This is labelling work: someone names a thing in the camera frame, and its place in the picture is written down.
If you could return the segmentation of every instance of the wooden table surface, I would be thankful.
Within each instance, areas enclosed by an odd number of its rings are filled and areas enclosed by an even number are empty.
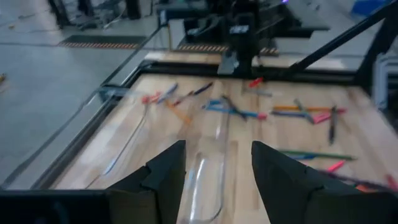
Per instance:
[[[214,55],[182,55],[156,53],[150,54],[149,58],[209,63],[219,61],[219,56]],[[154,93],[157,90],[167,90],[175,82],[179,84],[179,95],[214,82],[208,91],[178,106],[182,113],[192,119],[191,124],[184,123],[165,105],[146,108],[140,99],[127,96],[111,112],[53,187],[106,188],[143,166],[177,139],[187,140],[187,173],[190,169],[198,168],[195,164],[198,154],[206,154],[213,159],[208,165],[210,167],[206,168],[209,171],[220,169],[217,161],[226,163],[223,197],[217,189],[220,184],[217,179],[221,179],[222,175],[204,173],[207,175],[204,180],[212,181],[205,181],[202,194],[206,196],[207,202],[205,200],[203,203],[208,205],[199,208],[198,216],[203,219],[209,217],[217,208],[217,200],[222,198],[223,208],[215,223],[269,223],[252,171],[253,140],[260,140],[275,148],[349,154],[358,160],[348,162],[338,171],[339,174],[380,183],[386,183],[386,174],[398,179],[397,136],[358,87],[282,82],[260,84],[260,89],[276,94],[269,98],[243,92],[243,86],[247,86],[248,81],[144,74],[131,89]],[[245,122],[239,116],[200,109],[209,98],[219,98],[221,94],[230,96],[238,107],[249,111],[268,113],[274,105],[294,105],[293,100],[298,98],[305,106],[338,105],[347,108],[348,112],[338,117],[336,141],[329,146],[329,122],[311,125],[305,119],[278,116],[269,116],[266,121],[249,118]],[[146,114],[145,122],[139,131],[135,131],[143,114]],[[314,159],[303,163],[326,169],[336,162],[338,160]],[[185,189],[179,222],[187,216],[188,211],[184,210],[189,207],[187,198]]]

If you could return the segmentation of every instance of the blue bin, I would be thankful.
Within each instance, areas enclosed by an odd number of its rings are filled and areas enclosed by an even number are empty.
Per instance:
[[[370,16],[372,12],[388,2],[389,0],[367,0],[367,1],[356,1],[354,3],[352,14],[359,14],[362,16]]]

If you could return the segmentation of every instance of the black pen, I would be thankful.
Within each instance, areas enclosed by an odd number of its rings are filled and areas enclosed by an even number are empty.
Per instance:
[[[248,117],[247,117],[244,113],[242,113],[242,112],[238,109],[237,106],[235,106],[235,104],[232,102],[232,100],[231,100],[229,97],[227,97],[227,96],[225,96],[225,95],[222,95],[221,97],[222,97],[222,99],[224,99],[224,100],[227,102],[228,106],[229,106],[235,113],[237,113],[238,115],[240,115],[240,117],[242,117],[243,120],[245,120],[245,121],[248,120]]]
[[[200,93],[204,92],[205,90],[207,90],[208,88],[210,88],[212,85],[213,85],[213,82],[211,82],[211,83],[209,83],[209,84],[207,84],[207,85],[201,87],[201,88],[200,88],[199,90],[197,90],[197,91],[194,91],[194,92],[192,93],[192,95],[195,96],[195,95],[197,95],[197,94],[200,94]]]
[[[333,145],[336,135],[337,107],[334,106],[330,110],[330,129],[329,129],[329,145]]]

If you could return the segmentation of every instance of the yellow and black striped tape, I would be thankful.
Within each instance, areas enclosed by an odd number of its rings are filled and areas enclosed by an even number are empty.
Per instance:
[[[223,45],[189,45],[182,44],[178,46],[180,51],[195,51],[195,52],[224,52],[228,50],[227,46]],[[261,54],[265,55],[278,55],[278,49],[264,47],[260,51]]]
[[[60,47],[81,47],[81,48],[107,48],[107,49],[135,49],[139,44],[114,44],[114,43],[60,43]]]

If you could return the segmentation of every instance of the pink pen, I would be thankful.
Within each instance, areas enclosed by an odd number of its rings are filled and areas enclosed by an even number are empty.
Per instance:
[[[386,175],[386,179],[387,179],[387,182],[388,182],[388,186],[392,190],[398,190],[398,184],[397,184],[396,180],[394,180],[394,178],[390,174]]]
[[[343,113],[345,113],[345,110],[339,110],[338,111],[338,114],[343,114]],[[331,113],[330,112],[324,112],[324,113],[321,113],[321,114],[318,114],[318,115],[314,116],[313,117],[313,121],[314,121],[315,124],[319,124],[319,123],[321,123],[323,121],[329,120],[330,118],[331,118]]]
[[[331,166],[328,168],[328,172],[334,172],[338,169],[340,169],[344,165],[345,161],[339,161],[335,165]]]

